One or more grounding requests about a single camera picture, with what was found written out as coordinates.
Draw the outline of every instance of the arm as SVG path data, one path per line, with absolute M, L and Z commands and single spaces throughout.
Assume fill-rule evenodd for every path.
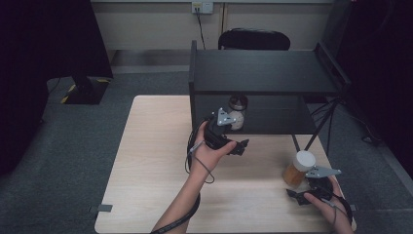
M 203 123 L 200 126 L 195 142 L 204 140 L 205 126 L 206 123 Z M 198 147 L 198 149 L 194 152 L 194 154 L 197 159 L 203 162 L 204 165 L 210 171 L 212 171 L 218 164 L 219 160 L 224 155 L 228 154 L 235 146 L 236 143 L 234 141 L 231 141 L 218 150 L 212 150 L 204 143 L 202 143 L 200 147 Z M 191 210 L 208 175 L 209 172 L 198 160 L 192 160 L 191 172 L 187 180 L 183 184 L 179 193 L 176 195 L 175 199 L 155 224 L 153 231 L 180 219 Z M 172 229 L 169 233 L 185 233 L 188 227 L 188 223 L 189 221 Z
M 342 197 L 343 194 L 340 191 L 340 187 L 338 186 L 337 181 L 331 176 L 329 177 L 329 179 L 333 185 L 334 194 Z M 328 204 L 320 201 L 318 198 L 316 198 L 310 193 L 305 193 L 304 197 L 321 211 L 324 218 L 329 223 L 331 223 L 331 225 L 333 225 L 334 229 L 338 234 L 354 233 L 352 226 L 350 225 L 349 220 L 347 218 L 347 214 L 343 214 L 343 212 L 345 213 L 346 210 L 343 204 L 341 204 L 341 202 L 336 197 L 333 196 L 330 202 L 332 202 L 337 208 L 330 207 Z

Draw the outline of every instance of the wooden table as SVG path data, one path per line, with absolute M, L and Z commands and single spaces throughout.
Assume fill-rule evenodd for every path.
M 189 97 L 138 96 L 113 165 L 98 233 L 148 233 L 187 178 L 186 146 L 191 133 Z M 212 172 L 215 183 L 201 191 L 201 205 L 190 233 L 326 232 L 329 224 L 313 206 L 290 199 L 282 172 L 296 150 L 291 136 L 236 135 L 249 138 L 243 156 L 226 156 Z M 305 145 L 310 136 L 297 136 Z M 330 167 L 319 139 L 310 151 L 319 166 Z M 307 190 L 303 182 L 296 191 Z

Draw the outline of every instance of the black chair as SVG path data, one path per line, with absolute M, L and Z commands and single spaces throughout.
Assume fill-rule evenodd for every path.
M 290 41 L 281 32 L 251 28 L 233 28 L 221 34 L 218 49 L 287 51 Z

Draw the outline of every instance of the jar lid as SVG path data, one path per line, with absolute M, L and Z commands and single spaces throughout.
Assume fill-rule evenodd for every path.
M 316 165 L 316 157 L 306 150 L 297 152 L 293 162 L 294 167 L 300 172 L 307 172 Z
M 248 98 L 245 96 L 231 96 L 228 105 L 234 110 L 243 111 L 248 105 Z

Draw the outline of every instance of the gray carpet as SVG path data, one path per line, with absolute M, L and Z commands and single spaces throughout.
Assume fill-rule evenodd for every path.
M 188 94 L 187 72 L 118 74 L 100 105 L 64 105 L 59 102 L 72 81 L 57 82 L 48 84 L 53 91 L 45 122 L 22 161 L 0 177 L 0 233 L 95 233 L 90 209 L 103 198 L 133 98 Z M 386 150 L 363 136 L 364 128 L 339 106 L 329 159 L 343 171 L 342 189 L 359 208 L 357 233 L 411 233 L 411 179 L 406 188 Z M 326 147 L 327 128 L 320 139 Z

